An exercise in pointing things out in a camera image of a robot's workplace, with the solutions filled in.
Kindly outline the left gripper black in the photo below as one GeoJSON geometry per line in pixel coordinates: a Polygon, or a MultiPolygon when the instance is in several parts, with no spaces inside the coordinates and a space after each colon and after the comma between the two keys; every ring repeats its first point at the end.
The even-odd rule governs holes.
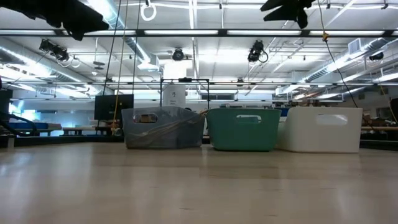
{"type": "Polygon", "coordinates": [[[63,27],[77,41],[82,41],[85,33],[109,29],[102,14],[79,0],[1,0],[1,7],[63,27]]]}

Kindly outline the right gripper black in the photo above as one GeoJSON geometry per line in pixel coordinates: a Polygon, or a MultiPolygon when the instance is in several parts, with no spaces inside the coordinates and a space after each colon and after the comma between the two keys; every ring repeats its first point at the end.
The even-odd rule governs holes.
{"type": "Polygon", "coordinates": [[[260,8],[262,12],[274,9],[275,7],[281,6],[279,9],[272,11],[266,15],[264,21],[294,21],[298,24],[300,29],[308,26],[308,16],[305,9],[312,6],[314,0],[293,0],[284,1],[282,0],[267,0],[260,8]]]}

